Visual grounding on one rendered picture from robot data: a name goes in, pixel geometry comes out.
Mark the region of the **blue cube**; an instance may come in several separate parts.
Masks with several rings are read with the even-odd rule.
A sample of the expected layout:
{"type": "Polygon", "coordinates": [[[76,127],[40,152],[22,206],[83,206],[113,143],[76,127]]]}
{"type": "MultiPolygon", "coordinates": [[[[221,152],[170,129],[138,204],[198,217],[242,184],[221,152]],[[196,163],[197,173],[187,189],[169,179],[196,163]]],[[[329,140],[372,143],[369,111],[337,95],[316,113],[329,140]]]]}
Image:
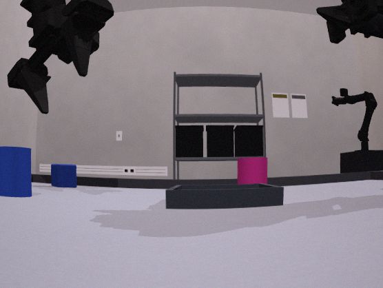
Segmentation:
{"type": "Polygon", "coordinates": [[[76,165],[51,164],[51,183],[54,187],[77,187],[76,165]]]}

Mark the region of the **blue cylinder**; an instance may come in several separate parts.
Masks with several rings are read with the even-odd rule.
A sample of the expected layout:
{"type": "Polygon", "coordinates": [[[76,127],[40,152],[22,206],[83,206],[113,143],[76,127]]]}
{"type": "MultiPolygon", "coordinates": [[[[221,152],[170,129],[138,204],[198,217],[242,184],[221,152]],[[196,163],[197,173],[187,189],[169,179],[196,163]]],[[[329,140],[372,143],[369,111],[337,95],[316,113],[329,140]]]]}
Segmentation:
{"type": "Polygon", "coordinates": [[[32,196],[31,148],[0,147],[0,196],[32,196]]]}

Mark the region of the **magenta cylinder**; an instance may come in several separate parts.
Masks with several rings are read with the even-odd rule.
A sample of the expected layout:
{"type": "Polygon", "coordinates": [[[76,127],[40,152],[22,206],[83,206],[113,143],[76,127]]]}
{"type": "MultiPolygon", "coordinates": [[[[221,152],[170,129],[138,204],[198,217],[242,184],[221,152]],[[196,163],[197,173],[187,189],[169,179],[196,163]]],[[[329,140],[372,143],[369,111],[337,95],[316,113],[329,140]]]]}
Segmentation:
{"type": "Polygon", "coordinates": [[[238,158],[238,184],[267,184],[267,158],[238,158]]]}

